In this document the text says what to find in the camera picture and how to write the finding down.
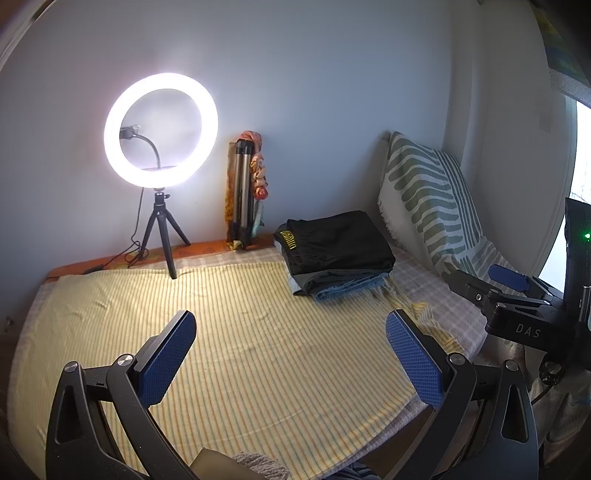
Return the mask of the white knit gloved hand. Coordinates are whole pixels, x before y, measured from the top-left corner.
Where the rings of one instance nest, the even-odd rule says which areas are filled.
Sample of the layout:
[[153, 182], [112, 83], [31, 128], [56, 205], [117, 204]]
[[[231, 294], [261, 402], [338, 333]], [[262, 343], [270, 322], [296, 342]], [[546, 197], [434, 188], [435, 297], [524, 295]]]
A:
[[548, 465], [573, 443], [590, 414], [590, 372], [569, 370], [533, 411], [543, 464]]

